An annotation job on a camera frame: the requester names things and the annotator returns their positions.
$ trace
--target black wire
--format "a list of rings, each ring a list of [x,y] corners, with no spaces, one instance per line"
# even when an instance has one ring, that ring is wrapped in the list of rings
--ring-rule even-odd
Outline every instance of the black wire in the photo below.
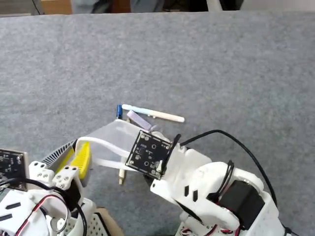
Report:
[[[197,135],[197,136],[195,136],[195,137],[192,137],[191,139],[188,139],[188,140],[182,142],[182,143],[181,143],[181,146],[185,146],[185,145],[187,145],[187,144],[189,144],[189,143],[191,143],[191,142],[193,142],[193,141],[195,141],[195,140],[197,140],[197,139],[200,139],[200,138],[202,138],[202,137],[205,137],[205,136],[207,136],[207,135],[209,135],[209,134],[214,134],[214,133],[221,133],[221,134],[223,134],[223,135],[229,137],[231,140],[233,140],[234,142],[236,142],[239,146],[241,146],[242,149],[244,149],[244,150],[247,152],[247,154],[252,158],[252,160],[254,161],[254,163],[256,164],[256,166],[258,167],[259,171],[261,172],[261,174],[262,174],[263,178],[265,179],[266,184],[267,184],[267,186],[268,186],[268,188],[269,188],[269,190],[270,190],[271,197],[272,197],[272,199],[273,199],[275,205],[278,206],[277,197],[276,197],[276,193],[275,193],[275,191],[274,191],[274,188],[272,187],[272,184],[271,184],[271,182],[270,182],[268,176],[266,175],[264,169],[262,168],[261,164],[260,164],[259,161],[256,159],[256,157],[254,156],[254,154],[253,154],[244,144],[242,144],[241,141],[239,141],[239,140],[238,140],[237,138],[235,138],[234,136],[230,135],[229,133],[226,133],[226,132],[223,131],[223,130],[215,129],[215,130],[210,130],[210,131],[207,131],[207,132],[205,132],[205,133],[199,134],[199,135]]]
[[[43,183],[41,183],[39,181],[36,181],[36,180],[33,180],[33,179],[29,179],[29,178],[11,178],[11,179],[7,179],[5,181],[0,182],[0,187],[4,186],[4,185],[7,185],[7,184],[13,184],[13,183],[29,183],[29,184],[33,184],[33,185],[36,185],[37,187],[40,187],[40,188],[45,189],[45,190],[55,190],[55,191],[59,192],[63,197],[66,197],[67,200],[68,200],[66,202],[72,203],[75,206],[75,208],[77,208],[78,213],[81,215],[82,223],[83,223],[83,236],[87,236],[88,223],[87,223],[87,220],[85,218],[85,215],[84,215],[81,207],[76,202],[72,202],[71,201],[71,197],[66,191],[64,191],[61,188],[55,187],[55,186],[48,187],[47,185],[45,185],[45,184],[43,184]]]
[[[219,196],[223,193],[223,191],[226,189],[228,183],[230,182],[232,175],[233,175],[233,170],[234,170],[234,163],[231,161],[231,167],[229,169],[229,173],[228,173],[228,178],[225,182],[224,187],[221,189],[221,191],[219,192]]]
[[[233,173],[233,169],[234,169],[234,163],[231,160],[229,160],[229,162],[227,163],[227,168],[226,168],[226,172],[225,172],[223,181],[222,181],[221,186],[219,187],[219,189],[217,191],[217,193],[219,195],[221,194],[221,192],[224,191],[224,189],[227,186],[227,183],[230,181],[232,173]]]
[[[37,8],[37,6],[36,6],[36,4],[35,4],[35,2],[34,2],[34,0],[31,0],[31,1],[33,2],[34,7],[36,8],[37,13],[38,13],[39,15],[41,15],[40,12],[39,12],[39,10],[38,10],[38,8]]]
[[[292,229],[290,229],[289,227],[285,226],[284,224],[282,224],[282,226],[284,227],[284,236],[286,236],[287,234],[299,236],[297,233],[293,232]]]

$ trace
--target blue pen cap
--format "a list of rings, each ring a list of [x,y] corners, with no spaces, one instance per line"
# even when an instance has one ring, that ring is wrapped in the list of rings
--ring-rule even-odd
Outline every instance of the blue pen cap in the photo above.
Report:
[[[122,119],[123,118],[123,107],[121,104],[118,104],[117,105],[117,108],[116,108],[116,118],[117,119]]]

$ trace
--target circuit board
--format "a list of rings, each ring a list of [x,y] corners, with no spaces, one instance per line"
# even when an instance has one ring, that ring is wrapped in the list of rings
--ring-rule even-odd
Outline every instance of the circuit board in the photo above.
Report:
[[[28,178],[26,152],[0,149],[0,181],[10,178]],[[27,191],[26,183],[11,184],[9,188]]]
[[[170,149],[171,143],[140,131],[127,159],[126,166],[150,177],[161,179]]]

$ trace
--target table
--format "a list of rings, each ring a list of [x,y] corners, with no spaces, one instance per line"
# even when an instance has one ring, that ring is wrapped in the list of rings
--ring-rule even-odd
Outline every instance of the table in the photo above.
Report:
[[[0,144],[41,160],[111,122],[118,103],[186,118],[152,120],[182,141],[223,129],[256,154],[280,219],[315,223],[315,14],[224,12],[0,19]],[[217,134],[191,144],[213,160],[252,160]],[[180,210],[143,177],[94,167],[86,196],[127,235],[173,234]]]

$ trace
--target wooden block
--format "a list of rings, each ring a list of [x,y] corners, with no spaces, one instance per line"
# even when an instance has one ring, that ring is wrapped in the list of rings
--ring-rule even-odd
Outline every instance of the wooden block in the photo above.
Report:
[[[46,15],[72,14],[70,0],[41,0],[41,6]]]

